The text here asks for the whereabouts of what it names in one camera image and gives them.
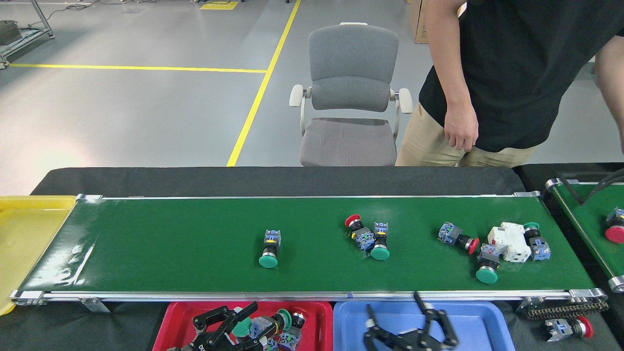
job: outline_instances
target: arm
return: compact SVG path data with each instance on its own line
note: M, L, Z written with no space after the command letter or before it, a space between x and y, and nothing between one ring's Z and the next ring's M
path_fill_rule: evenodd
M444 135L451 146L468 152L479 136L479 123L464 79L459 50L457 10L465 1L429 1L425 25L431 58L446 96Z
M624 154L624 37L615 36L596 55L598 87L620 131Z

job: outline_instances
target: chair armrest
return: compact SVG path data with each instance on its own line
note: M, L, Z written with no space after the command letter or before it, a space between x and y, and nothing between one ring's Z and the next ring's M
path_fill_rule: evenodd
M299 107L301 106L301 99L303 98L303 86L301 84L297 84L293 87L293 90L290 91L290 102L288 105L290 107Z
M412 94L409 92L408 88L399 89L399 105L401 106L401 113L411 114L414 112Z

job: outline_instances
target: black t-shirt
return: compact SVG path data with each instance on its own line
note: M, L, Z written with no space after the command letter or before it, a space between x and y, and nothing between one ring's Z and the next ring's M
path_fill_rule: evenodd
M469 1L460 39L479 120L476 146L499 152L544 142L564 92L616 35L624 36L623 0ZM435 68L419 100L443 126L446 99Z

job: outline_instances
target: yellow tray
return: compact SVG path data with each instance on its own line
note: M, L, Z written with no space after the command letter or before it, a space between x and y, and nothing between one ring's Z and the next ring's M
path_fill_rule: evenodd
M76 202L75 196L0 196L0 315L11 292L43 254Z

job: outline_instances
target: red tray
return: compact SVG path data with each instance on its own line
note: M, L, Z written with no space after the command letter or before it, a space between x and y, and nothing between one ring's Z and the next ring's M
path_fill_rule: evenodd
M250 301L172 302L167 308L152 351L166 351L170 347L182 348L193 341L196 334L192 319L198 314L223 305L233 309L246 307L249 303ZM258 301L258 310L251 317L271 316L279 309L297 310L303 312L306 317L297 351L331 351L333 349L333 311L328 302ZM214 330L217 326L214 325L208 330Z

